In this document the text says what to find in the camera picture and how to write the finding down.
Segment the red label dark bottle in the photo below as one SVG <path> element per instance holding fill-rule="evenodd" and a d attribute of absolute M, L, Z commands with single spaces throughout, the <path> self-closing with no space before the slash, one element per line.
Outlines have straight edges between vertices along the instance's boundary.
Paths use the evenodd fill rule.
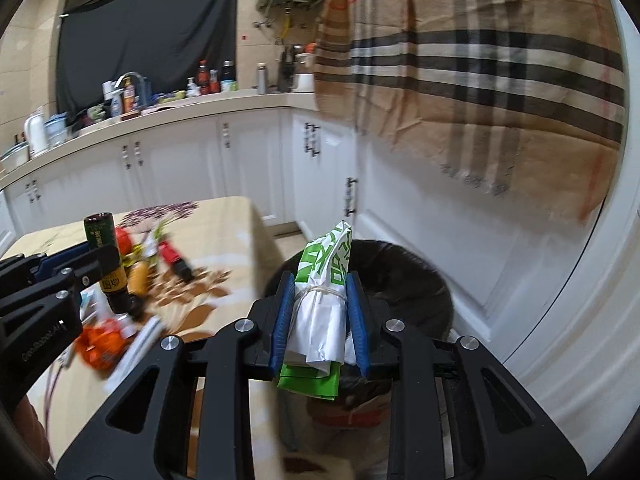
<path fill-rule="evenodd" d="M 162 240 L 160 244 L 158 244 L 158 252 L 163 262 L 170 267 L 171 272 L 175 274 L 177 278 L 180 278 L 183 283 L 189 284 L 194 280 L 192 268 L 189 266 L 189 263 L 183 259 L 180 252 L 177 252 L 177 249 L 167 240 Z"/>

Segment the green white bag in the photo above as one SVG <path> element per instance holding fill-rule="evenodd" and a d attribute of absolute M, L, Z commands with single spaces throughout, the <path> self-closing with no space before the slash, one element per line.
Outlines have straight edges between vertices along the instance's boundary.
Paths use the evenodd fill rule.
<path fill-rule="evenodd" d="M 337 397 L 347 338 L 352 227 L 338 222 L 308 243 L 294 278 L 294 304 L 278 387 L 320 400 Z"/>

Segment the white green crumpled wrapper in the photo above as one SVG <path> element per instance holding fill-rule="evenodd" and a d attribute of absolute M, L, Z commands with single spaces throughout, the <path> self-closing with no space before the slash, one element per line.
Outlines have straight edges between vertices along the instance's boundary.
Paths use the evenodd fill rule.
<path fill-rule="evenodd" d="M 151 261 L 157 257 L 158 245 L 164 237 L 165 226 L 165 220 L 158 220 L 149 230 L 149 233 L 145 235 L 141 244 L 141 257 L 143 260 Z"/>

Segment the silver thermos bottle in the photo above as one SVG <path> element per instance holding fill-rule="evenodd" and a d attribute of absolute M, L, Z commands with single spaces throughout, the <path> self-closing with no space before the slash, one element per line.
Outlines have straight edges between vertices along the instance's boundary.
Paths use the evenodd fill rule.
<path fill-rule="evenodd" d="M 269 90 L 268 67 L 266 63 L 258 63 L 256 67 L 256 88 L 258 94 L 267 94 Z"/>

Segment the teal white tube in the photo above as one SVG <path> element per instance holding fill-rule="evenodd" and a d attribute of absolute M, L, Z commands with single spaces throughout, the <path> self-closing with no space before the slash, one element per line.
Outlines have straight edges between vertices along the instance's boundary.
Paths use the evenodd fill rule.
<path fill-rule="evenodd" d="M 89 323 L 96 316 L 96 302 L 93 299 L 93 293 L 92 288 L 81 292 L 79 318 L 82 324 Z"/>

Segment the yellow green crumpled wrapper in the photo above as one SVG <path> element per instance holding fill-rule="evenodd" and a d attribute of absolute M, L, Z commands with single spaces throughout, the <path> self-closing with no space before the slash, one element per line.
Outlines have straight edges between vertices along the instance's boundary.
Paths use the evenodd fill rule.
<path fill-rule="evenodd" d="M 141 244 L 137 244 L 132 246 L 130 252 L 122 257 L 122 265 L 125 269 L 129 269 L 143 259 L 143 247 Z"/>

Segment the red cap sauce bottle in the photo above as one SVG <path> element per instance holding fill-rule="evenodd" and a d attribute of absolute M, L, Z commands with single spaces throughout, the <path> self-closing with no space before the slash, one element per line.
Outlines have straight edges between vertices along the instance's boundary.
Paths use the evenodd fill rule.
<path fill-rule="evenodd" d="M 200 89 L 200 95 L 209 94 L 209 70 L 206 65 L 205 60 L 200 61 L 200 65 L 198 66 L 198 73 L 196 74 L 196 82 L 198 83 L 198 88 Z"/>

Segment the chrome sink faucet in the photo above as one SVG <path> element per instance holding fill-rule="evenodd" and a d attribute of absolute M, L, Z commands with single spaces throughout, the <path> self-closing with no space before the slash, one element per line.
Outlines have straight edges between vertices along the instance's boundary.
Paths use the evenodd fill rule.
<path fill-rule="evenodd" d="M 151 105 L 151 83 L 148 78 L 134 70 L 120 75 L 114 83 L 114 88 L 131 93 L 139 108 L 148 108 Z"/>

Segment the floral beige tablecloth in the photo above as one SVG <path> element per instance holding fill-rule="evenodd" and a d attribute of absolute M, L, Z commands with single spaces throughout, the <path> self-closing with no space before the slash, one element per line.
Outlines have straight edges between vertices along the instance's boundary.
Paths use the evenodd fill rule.
<path fill-rule="evenodd" d="M 196 279 L 191 285 L 183 284 L 170 276 L 167 266 L 161 266 L 146 310 L 185 341 L 212 336 L 247 315 L 283 261 L 277 243 L 245 197 L 202 200 L 186 216 L 170 214 L 164 231 L 194 268 Z M 29 401 L 48 428 L 54 460 L 62 457 L 106 400 L 107 379 L 107 374 L 74 354 L 68 367 L 52 365 L 29 390 Z M 352 465 L 344 458 L 286 452 L 278 435 L 276 386 L 252 380 L 248 391 L 257 478 L 354 478 Z"/>

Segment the green yellow label bottle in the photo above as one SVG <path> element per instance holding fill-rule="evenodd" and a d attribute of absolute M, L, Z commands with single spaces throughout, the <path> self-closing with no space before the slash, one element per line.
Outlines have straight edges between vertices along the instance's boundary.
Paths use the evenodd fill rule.
<path fill-rule="evenodd" d="M 126 271 L 116 240 L 113 215 L 97 212 L 84 219 L 84 229 L 88 245 L 98 251 L 101 268 L 100 286 L 108 305 L 115 314 L 125 314 L 130 301 L 127 289 Z"/>

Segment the white pot on counter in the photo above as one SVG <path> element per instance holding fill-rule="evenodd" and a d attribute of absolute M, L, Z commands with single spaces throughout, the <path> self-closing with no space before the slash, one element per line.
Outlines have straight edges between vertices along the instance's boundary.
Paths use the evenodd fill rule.
<path fill-rule="evenodd" d="M 29 159 L 29 144 L 27 142 L 15 144 L 1 156 L 1 169 L 7 174 L 29 162 Z"/>

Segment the dark window curtain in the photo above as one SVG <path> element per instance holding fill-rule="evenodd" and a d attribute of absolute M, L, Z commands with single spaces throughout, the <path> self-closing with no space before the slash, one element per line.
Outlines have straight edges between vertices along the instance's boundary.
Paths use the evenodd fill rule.
<path fill-rule="evenodd" d="M 54 76 L 70 116 L 103 100 L 105 81 L 136 72 L 152 92 L 184 88 L 198 66 L 236 59 L 238 0 L 65 0 Z"/>

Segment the orange label brown bottle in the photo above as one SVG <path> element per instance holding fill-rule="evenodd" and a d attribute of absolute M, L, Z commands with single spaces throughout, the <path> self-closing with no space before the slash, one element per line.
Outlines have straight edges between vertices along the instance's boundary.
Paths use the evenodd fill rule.
<path fill-rule="evenodd" d="M 137 320 L 142 317 L 149 292 L 150 265 L 145 260 L 136 262 L 128 275 L 129 315 Z"/>

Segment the white paper packet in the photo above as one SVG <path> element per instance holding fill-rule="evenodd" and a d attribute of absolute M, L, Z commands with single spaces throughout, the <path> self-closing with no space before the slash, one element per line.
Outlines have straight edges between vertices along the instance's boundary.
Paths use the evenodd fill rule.
<path fill-rule="evenodd" d="M 142 330 L 134 338 L 134 342 L 126 350 L 118 364 L 112 371 L 111 376 L 104 384 L 104 391 L 109 396 L 122 383 L 122 381 L 134 370 L 140 361 L 146 356 L 151 348 L 165 331 L 165 324 L 158 315 L 153 315 L 146 322 Z"/>

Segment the orange plastic bag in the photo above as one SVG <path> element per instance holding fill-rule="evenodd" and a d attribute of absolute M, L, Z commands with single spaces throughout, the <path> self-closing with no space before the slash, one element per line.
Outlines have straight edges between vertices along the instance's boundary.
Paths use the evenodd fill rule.
<path fill-rule="evenodd" d="M 109 372 L 128 347 L 119 322 L 114 318 L 85 326 L 74 342 L 78 356 L 94 370 Z"/>

